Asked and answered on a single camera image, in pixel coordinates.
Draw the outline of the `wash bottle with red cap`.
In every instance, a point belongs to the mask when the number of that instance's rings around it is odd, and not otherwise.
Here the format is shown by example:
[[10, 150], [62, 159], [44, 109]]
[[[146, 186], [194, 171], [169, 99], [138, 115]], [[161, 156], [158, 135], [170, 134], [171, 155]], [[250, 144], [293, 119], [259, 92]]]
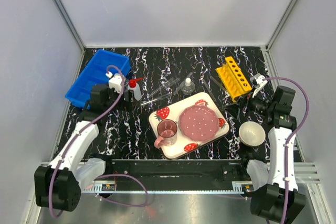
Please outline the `wash bottle with red cap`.
[[134, 99], [140, 101], [142, 98], [142, 91], [138, 84], [143, 78], [130, 79], [128, 83], [128, 90], [133, 92]]

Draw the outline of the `yellow test tube rack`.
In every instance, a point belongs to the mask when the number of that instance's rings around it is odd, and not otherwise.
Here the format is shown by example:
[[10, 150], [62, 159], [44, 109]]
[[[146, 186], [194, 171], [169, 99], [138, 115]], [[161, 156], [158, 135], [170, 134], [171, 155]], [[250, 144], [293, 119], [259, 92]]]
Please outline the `yellow test tube rack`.
[[233, 57], [226, 57], [225, 63], [216, 68], [216, 72], [234, 102], [252, 90], [247, 78]]

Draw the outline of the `glass alcohol lamp white cap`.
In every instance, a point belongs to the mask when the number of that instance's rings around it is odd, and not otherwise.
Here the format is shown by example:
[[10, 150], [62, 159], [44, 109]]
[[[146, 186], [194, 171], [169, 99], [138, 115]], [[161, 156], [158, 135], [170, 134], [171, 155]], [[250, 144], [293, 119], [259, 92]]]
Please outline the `glass alcohol lamp white cap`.
[[181, 91], [184, 95], [190, 95], [195, 90], [195, 84], [191, 80], [191, 78], [186, 78], [184, 83], [182, 84]]

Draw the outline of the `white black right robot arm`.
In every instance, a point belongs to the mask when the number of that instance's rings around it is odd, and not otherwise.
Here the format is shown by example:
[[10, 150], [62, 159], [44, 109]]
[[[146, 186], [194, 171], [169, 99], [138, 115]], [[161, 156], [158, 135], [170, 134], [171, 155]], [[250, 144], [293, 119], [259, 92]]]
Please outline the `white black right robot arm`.
[[253, 152], [245, 152], [233, 175], [251, 180], [253, 191], [245, 196], [251, 199], [250, 212], [267, 221], [293, 223], [306, 205], [305, 195], [298, 192], [294, 170], [294, 142], [302, 126], [290, 114], [295, 90], [278, 86], [271, 100], [261, 99], [261, 85], [253, 87], [239, 106], [247, 112], [262, 115], [269, 126], [265, 137], [270, 143], [270, 163]]

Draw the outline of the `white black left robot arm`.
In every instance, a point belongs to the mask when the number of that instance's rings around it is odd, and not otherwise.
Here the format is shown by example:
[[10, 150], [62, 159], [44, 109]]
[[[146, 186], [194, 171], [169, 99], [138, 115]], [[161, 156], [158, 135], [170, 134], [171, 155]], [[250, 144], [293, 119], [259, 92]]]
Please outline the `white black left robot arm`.
[[133, 102], [132, 91], [119, 94], [107, 84], [92, 87], [67, 143], [47, 166], [39, 166], [34, 173], [37, 206], [71, 212], [77, 207], [81, 192], [95, 178], [107, 180], [113, 175], [112, 165], [100, 154], [89, 158], [85, 165], [79, 164], [108, 114], [113, 110], [131, 111]]

